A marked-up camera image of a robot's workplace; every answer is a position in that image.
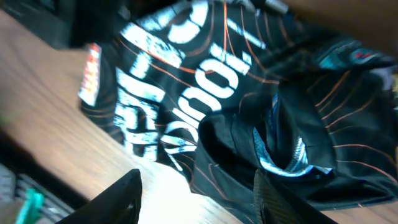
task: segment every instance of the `wooden table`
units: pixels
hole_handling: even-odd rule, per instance
[[[172,168],[129,156],[78,110],[86,53],[56,51],[0,11],[0,126],[37,162],[88,198],[133,168],[144,184],[140,223],[239,223],[191,194]],[[398,203],[325,212],[338,223],[397,223]]]

